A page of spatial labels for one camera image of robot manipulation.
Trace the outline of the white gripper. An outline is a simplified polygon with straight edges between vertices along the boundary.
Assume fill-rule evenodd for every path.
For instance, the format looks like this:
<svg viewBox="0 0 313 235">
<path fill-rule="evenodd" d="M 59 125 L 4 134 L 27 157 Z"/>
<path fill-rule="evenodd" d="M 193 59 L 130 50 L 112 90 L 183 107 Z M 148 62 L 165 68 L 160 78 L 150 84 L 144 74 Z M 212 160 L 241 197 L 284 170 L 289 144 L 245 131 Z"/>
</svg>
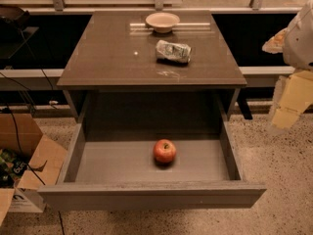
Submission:
<svg viewBox="0 0 313 235">
<path fill-rule="evenodd" d="M 287 29 L 266 41 L 262 50 L 283 52 L 285 63 L 301 70 L 280 76 L 274 89 L 270 122 L 277 129 L 287 130 L 313 104 L 313 0 L 306 2 Z"/>
</svg>

